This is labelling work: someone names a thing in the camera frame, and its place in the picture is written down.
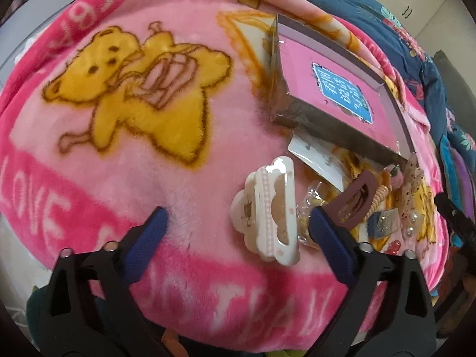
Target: cartoon bear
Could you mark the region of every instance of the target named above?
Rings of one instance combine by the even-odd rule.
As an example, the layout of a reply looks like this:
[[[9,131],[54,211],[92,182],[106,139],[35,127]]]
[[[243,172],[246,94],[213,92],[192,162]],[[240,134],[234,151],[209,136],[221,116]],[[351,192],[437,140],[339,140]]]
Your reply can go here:
[[[47,102],[95,107],[88,130],[60,137],[61,153],[78,144],[107,151],[124,127],[185,164],[197,160],[206,139],[207,91],[229,76],[231,59],[203,45],[175,44],[159,22],[149,29],[142,45],[117,26],[95,34],[45,85]]]

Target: open box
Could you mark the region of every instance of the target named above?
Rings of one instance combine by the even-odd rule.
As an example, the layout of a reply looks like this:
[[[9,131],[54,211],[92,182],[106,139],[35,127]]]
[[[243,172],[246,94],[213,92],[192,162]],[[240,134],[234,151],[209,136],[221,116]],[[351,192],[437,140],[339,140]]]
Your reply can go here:
[[[384,80],[353,53],[283,15],[272,27],[271,117],[383,165],[414,151]]]

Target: bear's face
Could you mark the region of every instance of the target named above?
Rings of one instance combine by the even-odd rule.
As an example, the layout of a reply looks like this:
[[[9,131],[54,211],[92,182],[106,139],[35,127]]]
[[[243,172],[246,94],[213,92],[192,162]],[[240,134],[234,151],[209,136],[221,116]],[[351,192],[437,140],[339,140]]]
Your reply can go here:
[[[140,51],[139,40],[117,26],[96,33],[66,70],[44,87],[43,98],[77,103],[94,101],[108,89],[109,80],[124,59],[136,51]]]

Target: screw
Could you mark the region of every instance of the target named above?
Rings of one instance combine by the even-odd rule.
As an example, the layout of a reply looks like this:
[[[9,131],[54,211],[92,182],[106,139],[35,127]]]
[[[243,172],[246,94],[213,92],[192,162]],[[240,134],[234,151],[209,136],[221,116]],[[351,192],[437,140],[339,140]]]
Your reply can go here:
[[[110,242],[107,242],[102,249],[106,252],[112,252],[116,251],[118,247],[119,243],[117,241],[112,240]]]
[[[415,252],[413,252],[411,249],[406,249],[405,252],[404,252],[405,256],[408,258],[408,259],[416,259],[417,256],[415,255]]]
[[[370,254],[374,250],[372,245],[367,242],[360,243],[358,247],[360,248],[360,251],[367,252],[367,254]]]
[[[63,248],[59,253],[59,257],[70,257],[71,255],[73,255],[71,248]]]

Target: scalloped claw clip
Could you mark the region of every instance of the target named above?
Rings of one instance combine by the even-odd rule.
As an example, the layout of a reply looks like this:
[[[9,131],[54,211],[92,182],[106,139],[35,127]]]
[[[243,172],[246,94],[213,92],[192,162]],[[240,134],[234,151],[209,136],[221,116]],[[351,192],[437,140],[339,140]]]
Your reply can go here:
[[[300,255],[293,160],[281,156],[251,173],[233,199],[230,217],[245,235],[249,251],[266,262],[296,264]]]

